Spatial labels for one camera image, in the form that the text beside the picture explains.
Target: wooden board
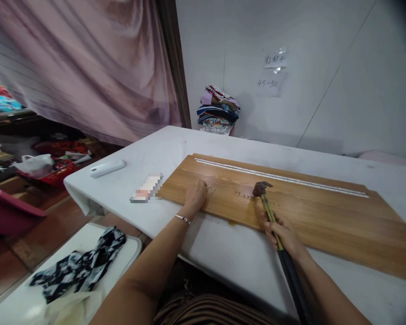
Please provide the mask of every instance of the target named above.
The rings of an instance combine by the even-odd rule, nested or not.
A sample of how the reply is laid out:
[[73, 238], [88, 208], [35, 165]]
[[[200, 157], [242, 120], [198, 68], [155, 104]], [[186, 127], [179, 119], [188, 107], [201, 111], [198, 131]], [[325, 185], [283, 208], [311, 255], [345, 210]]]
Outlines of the wooden board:
[[185, 158], [158, 195], [183, 204], [186, 188], [199, 178], [216, 188], [202, 209], [206, 213], [262, 231], [263, 207], [252, 192], [256, 182], [267, 181], [273, 185], [267, 188], [273, 210], [292, 221], [306, 245], [406, 279], [406, 223], [364, 185], [194, 154]]

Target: black rubber grip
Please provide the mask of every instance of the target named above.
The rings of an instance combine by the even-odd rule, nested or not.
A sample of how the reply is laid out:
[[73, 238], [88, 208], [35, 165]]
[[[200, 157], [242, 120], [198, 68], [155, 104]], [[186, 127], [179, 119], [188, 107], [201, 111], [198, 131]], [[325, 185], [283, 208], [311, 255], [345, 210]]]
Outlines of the black rubber grip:
[[292, 258], [286, 250], [278, 251], [281, 266], [283, 267], [284, 275], [289, 284], [290, 293], [292, 294], [293, 302], [295, 303], [296, 312], [302, 325], [313, 325], [314, 319], [311, 314], [310, 306], [299, 281], [298, 273]]

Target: striped clothing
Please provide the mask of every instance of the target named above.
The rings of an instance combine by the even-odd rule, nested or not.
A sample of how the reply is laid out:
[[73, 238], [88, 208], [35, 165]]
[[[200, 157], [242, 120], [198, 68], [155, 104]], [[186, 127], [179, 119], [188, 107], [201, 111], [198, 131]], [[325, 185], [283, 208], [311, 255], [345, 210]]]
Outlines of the striped clothing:
[[212, 294], [191, 293], [171, 300], [159, 311], [153, 325], [173, 324], [279, 324], [265, 314], [240, 303]]

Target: white table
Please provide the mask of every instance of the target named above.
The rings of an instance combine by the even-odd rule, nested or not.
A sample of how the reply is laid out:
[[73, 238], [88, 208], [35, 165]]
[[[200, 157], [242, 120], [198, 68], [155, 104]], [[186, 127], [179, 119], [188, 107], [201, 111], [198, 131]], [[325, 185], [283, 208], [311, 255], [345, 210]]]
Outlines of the white table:
[[[65, 184], [84, 212], [89, 211], [93, 200], [154, 238], [179, 206], [166, 200], [131, 204], [129, 198], [149, 173], [161, 172], [166, 180], [193, 153], [364, 184], [406, 221], [406, 167], [173, 126], [95, 163], [123, 159], [125, 168], [93, 179], [88, 166], [68, 176]], [[372, 323], [406, 324], [405, 280], [319, 251], [310, 252]], [[200, 214], [191, 225], [181, 254], [214, 277], [297, 318], [281, 265], [263, 234]]]
[[[88, 223], [82, 227], [71, 239], [69, 239], [56, 253], [53, 254], [37, 271], [42, 271], [54, 265], [61, 259], [68, 256], [73, 251], [92, 250], [99, 237], [104, 233], [105, 227], [94, 223]], [[126, 243], [122, 246], [115, 260], [108, 267], [107, 272], [96, 284], [95, 291], [99, 291], [104, 299], [122, 274], [137, 259], [142, 249], [140, 239], [127, 236]], [[46, 301], [42, 296], [41, 285], [30, 287], [29, 283], [34, 274], [15, 289], [4, 301], [0, 303], [0, 324], [24, 325], [24, 324], [48, 324], [48, 319], [44, 317], [46, 313]], [[70, 289], [63, 297], [73, 293]], [[88, 323], [94, 316], [96, 310], [90, 315], [86, 315], [85, 321]]]

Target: white remote control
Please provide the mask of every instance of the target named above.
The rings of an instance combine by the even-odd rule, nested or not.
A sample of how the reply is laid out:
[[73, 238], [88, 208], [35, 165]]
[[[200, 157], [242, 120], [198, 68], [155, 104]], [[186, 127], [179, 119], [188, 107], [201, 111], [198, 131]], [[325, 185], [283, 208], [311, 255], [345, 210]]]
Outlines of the white remote control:
[[90, 176], [93, 178], [97, 178], [99, 176], [108, 174], [115, 170], [121, 169], [126, 166], [126, 163], [121, 159], [115, 162], [107, 162], [105, 164], [92, 167], [90, 169]]

